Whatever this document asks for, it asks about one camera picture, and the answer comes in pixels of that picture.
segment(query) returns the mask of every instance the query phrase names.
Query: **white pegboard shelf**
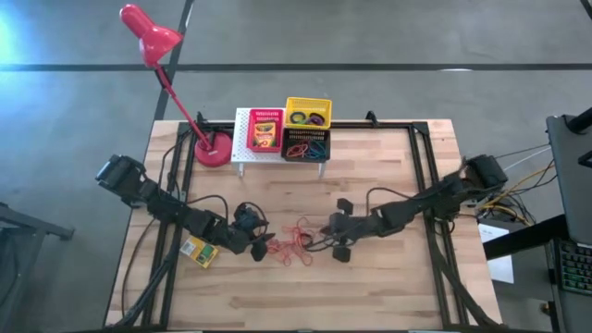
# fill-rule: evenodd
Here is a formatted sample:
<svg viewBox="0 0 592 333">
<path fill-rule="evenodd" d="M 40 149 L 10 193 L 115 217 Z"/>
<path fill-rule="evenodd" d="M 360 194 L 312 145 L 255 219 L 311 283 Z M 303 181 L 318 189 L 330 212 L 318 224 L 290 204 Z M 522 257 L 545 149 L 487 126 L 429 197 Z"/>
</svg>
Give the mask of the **white pegboard shelf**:
<svg viewBox="0 0 592 333">
<path fill-rule="evenodd" d="M 284 117 L 286 109 L 283 107 L 258 107 L 268 109 L 282 109 L 284 110 Z M 283 164 L 295 163 L 288 162 L 281 157 L 281 153 L 255 153 L 247 148 L 247 135 L 249 134 L 249 111 L 250 107 L 237 108 L 237 114 L 234 119 L 234 134 L 232 136 L 232 156 L 230 163 L 237 169 L 239 176 L 244 174 L 244 165 L 250 163 L 261 164 Z M 319 163 L 319 178 L 323 177 L 325 172 L 325 163 Z"/>
</svg>

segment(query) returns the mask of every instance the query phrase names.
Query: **yellow box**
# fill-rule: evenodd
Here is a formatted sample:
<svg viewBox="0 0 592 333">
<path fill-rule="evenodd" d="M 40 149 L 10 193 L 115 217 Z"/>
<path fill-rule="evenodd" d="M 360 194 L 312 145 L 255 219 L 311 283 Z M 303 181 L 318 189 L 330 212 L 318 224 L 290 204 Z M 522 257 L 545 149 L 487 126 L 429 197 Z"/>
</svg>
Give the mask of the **yellow box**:
<svg viewBox="0 0 592 333">
<path fill-rule="evenodd" d="M 189 236 L 185 240 L 179 251 L 189 256 L 203 268 L 207 268 L 218 254 L 218 249 L 214 245 L 193 236 Z"/>
<path fill-rule="evenodd" d="M 291 129 L 309 129 L 309 130 L 328 130 L 331 127 L 331 100 L 316 98 L 288 97 L 286 102 L 285 124 Z M 316 113 L 325 119 L 325 124 L 321 126 L 311 124 L 294 124 L 290 117 L 295 112 L 302 112 L 306 118 Z"/>
</svg>

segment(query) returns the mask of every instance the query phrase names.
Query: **lamp shade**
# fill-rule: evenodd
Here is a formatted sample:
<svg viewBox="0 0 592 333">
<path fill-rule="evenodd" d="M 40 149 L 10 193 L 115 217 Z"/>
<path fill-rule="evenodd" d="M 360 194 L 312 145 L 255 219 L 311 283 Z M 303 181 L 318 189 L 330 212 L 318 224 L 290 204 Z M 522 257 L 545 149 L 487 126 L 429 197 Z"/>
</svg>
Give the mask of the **lamp shade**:
<svg viewBox="0 0 592 333">
<path fill-rule="evenodd" d="M 136 5 L 125 5 L 119 12 L 121 21 L 140 39 L 140 52 L 147 67 L 155 68 L 158 60 L 175 47 L 183 36 L 156 24 Z"/>
</svg>

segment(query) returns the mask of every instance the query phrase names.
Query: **white paper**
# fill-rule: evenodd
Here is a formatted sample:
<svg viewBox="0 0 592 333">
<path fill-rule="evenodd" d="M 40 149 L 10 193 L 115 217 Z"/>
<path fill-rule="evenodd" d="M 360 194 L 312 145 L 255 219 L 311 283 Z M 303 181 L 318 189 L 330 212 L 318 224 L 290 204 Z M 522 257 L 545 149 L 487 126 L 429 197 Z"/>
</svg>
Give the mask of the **white paper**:
<svg viewBox="0 0 592 333">
<path fill-rule="evenodd" d="M 497 237 L 507 235 L 508 233 L 510 233 L 510 231 L 504 228 L 486 226 L 483 223 L 479 224 L 481 242 L 491 241 Z M 489 274 L 491 275 L 491 279 L 501 282 L 514 283 L 511 255 L 489 260 L 487 264 L 489 265 Z"/>
</svg>

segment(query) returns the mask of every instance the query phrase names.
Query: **concrete floor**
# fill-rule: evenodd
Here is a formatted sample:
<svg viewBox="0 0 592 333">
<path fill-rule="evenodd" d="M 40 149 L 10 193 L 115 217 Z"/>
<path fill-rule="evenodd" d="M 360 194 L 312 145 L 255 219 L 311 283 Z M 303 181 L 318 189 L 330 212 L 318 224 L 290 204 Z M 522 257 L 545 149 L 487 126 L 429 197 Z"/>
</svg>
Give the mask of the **concrete floor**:
<svg viewBox="0 0 592 333">
<path fill-rule="evenodd" d="M 119 22 L 124 0 L 0 0 L 2 64 L 140 64 Z M 177 28 L 184 0 L 137 0 Z M 592 20 L 577 0 L 196 0 L 180 64 L 590 63 Z M 186 106 L 212 119 L 292 95 L 334 101 L 334 118 L 451 118 L 461 152 L 503 154 L 547 141 L 545 117 L 592 105 L 589 71 L 179 72 Z M 73 226 L 48 239 L 17 332 L 102 325 L 130 210 L 93 180 L 107 158 L 142 160 L 158 99 L 150 71 L 0 71 L 0 202 Z M 180 119 L 169 104 L 166 119 Z M 504 166 L 521 156 L 502 160 Z M 544 167 L 545 153 L 508 173 Z M 538 219 L 562 212 L 556 183 L 524 196 Z M 538 301 L 500 292 L 504 321 L 549 329 Z"/>
</svg>

